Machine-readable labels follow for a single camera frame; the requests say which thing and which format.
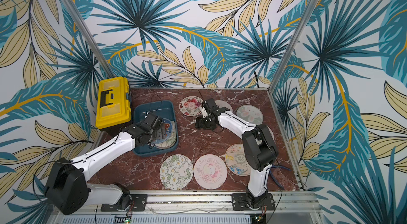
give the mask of rose coaster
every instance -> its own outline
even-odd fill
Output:
[[[244,105],[237,109],[236,115],[245,121],[251,122],[255,125],[260,125],[263,122],[263,114],[261,111],[251,105]]]
[[[232,145],[226,150],[225,161],[227,167],[238,176],[249,176],[250,165],[246,161],[242,144]]]
[[[167,189],[180,190],[192,179],[194,166],[188,157],[176,154],[168,157],[160,168],[160,180]]]
[[[226,107],[227,109],[229,109],[233,113],[233,109],[231,108],[231,105],[229,105],[229,103],[227,103],[226,101],[215,100],[215,103],[219,108]]]
[[[180,111],[186,116],[195,116],[201,113],[199,108],[202,105],[203,100],[197,96],[189,96],[181,100]]]
[[[220,157],[203,155],[195,163],[194,177],[203,188],[217,189],[226,181],[227,168]]]

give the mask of toolbox handle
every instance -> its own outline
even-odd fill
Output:
[[[104,90],[100,93],[100,106],[99,106],[100,108],[102,108],[104,106],[108,106],[108,105],[113,105],[113,103],[106,103],[106,95],[108,95],[111,90],[113,90],[113,89]]]

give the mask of tropical leaf wallpaper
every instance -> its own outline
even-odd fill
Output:
[[[288,145],[327,223],[407,223],[406,12],[407,0],[318,4],[277,79]]]

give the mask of blue palm leaf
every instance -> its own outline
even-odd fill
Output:
[[[101,23],[99,25],[113,27],[104,32],[118,32],[133,29],[140,34],[143,50],[146,49],[147,41],[152,45],[158,53],[157,40],[160,46],[165,50],[163,42],[167,42],[174,46],[167,38],[179,40],[174,36],[177,31],[169,28],[169,26],[183,26],[179,23],[170,23],[169,21],[183,14],[169,14],[173,10],[179,8],[183,3],[169,7],[175,0],[102,0],[110,7],[93,4],[109,15],[93,14],[94,17],[108,18],[116,21],[116,23]]]

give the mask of blue plastic tray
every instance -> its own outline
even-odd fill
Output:
[[[155,156],[155,155],[171,152],[171,151],[175,150],[178,146],[177,119],[176,119],[176,113],[174,111],[174,105],[172,104],[171,101],[163,100],[161,105],[160,105],[160,101],[153,102],[153,103],[151,103],[151,105],[150,105],[150,103],[138,105],[134,109],[133,123],[136,124],[136,123],[144,120],[144,117],[147,115],[147,112],[150,110],[150,106],[151,106],[151,111],[154,112],[156,115],[175,122],[177,140],[173,146],[171,146],[170,148],[167,148],[167,149],[158,149],[156,147],[149,149],[148,145],[134,148],[133,149],[134,154],[141,156],[141,157],[150,157],[150,156]]]

